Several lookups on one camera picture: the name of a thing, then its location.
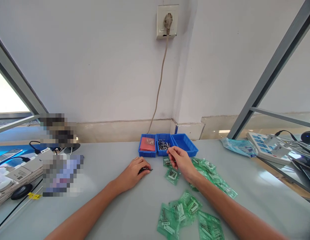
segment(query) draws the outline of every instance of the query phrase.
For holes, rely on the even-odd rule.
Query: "yellow tag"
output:
[[[28,193],[28,196],[29,196],[29,199],[40,199],[41,198],[41,195],[40,194],[34,194],[34,193]]]
[[[40,194],[36,194],[36,195],[34,195],[34,197],[33,197],[33,199],[36,199],[36,200],[38,200],[38,199],[40,199],[41,198],[41,195]]]

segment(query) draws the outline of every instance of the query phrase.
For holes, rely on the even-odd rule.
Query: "metal window frame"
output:
[[[310,0],[305,0],[295,19],[287,30],[285,36],[277,47],[274,55],[270,59],[266,69],[262,73],[244,108],[242,109],[234,125],[232,126],[227,136],[229,139],[236,139],[240,135],[241,131],[250,120],[254,112],[259,112],[268,116],[310,127],[309,121],[303,121],[300,119],[287,117],[280,113],[275,113],[258,108],[262,99],[264,98],[272,84],[275,82],[281,70],[284,68],[285,64],[287,63],[293,52],[296,50],[301,40],[307,34],[309,29]]]
[[[3,125],[0,127],[0,133],[24,123],[38,119],[41,114],[48,113],[43,103],[39,100],[32,87],[29,85],[20,69],[17,67],[15,61],[8,53],[0,40],[0,73],[16,94],[20,97],[23,103],[30,110],[29,113],[3,113],[0,114],[0,119],[8,117],[7,119],[18,119],[15,122]]]

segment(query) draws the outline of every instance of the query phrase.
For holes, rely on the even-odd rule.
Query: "blue plastic bin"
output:
[[[188,153],[188,156],[194,157],[198,152],[198,148],[192,143],[189,137],[184,134],[173,134],[171,135],[172,139],[174,140],[174,145],[180,147],[181,149],[185,150]]]
[[[156,138],[157,138],[156,147],[157,147],[158,156],[168,156],[167,150],[159,150],[158,140],[164,140],[165,142],[169,143],[170,146],[172,147],[175,145],[175,142],[171,138],[171,135],[169,133],[161,133],[161,134],[156,134]]]
[[[143,137],[148,137],[148,138],[153,138],[155,139],[155,151],[140,151],[141,148],[141,143],[142,143],[142,138]],[[138,147],[138,152],[140,157],[156,157],[156,152],[157,152],[157,138],[155,134],[142,134],[141,135],[141,141],[139,142],[139,147]]]

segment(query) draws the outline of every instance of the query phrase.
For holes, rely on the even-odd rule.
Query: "smartphone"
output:
[[[12,149],[12,150],[8,151],[7,153],[0,155],[0,162],[4,161],[10,157],[13,157],[14,155],[16,155],[22,151],[23,151],[22,149]]]

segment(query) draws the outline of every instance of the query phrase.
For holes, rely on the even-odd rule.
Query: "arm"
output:
[[[287,239],[203,177],[184,150],[174,146],[167,152],[172,166],[201,192],[240,239]]]
[[[67,218],[45,240],[84,239],[107,206],[119,194],[133,188],[143,176],[150,173],[145,170],[138,174],[143,167],[151,169],[143,157],[135,158],[115,180]]]

